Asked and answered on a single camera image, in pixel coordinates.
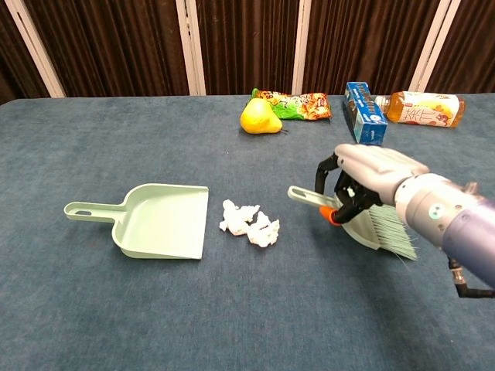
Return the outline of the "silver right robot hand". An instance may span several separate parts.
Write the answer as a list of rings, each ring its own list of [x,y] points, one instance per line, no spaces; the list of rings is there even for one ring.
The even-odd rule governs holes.
[[[350,222],[373,205],[394,206],[396,193],[404,181],[429,172],[427,165],[394,149],[340,144],[330,157],[318,164],[315,192],[325,192],[328,173],[338,168],[341,173],[334,191],[342,206],[339,209],[320,209],[335,226]]]

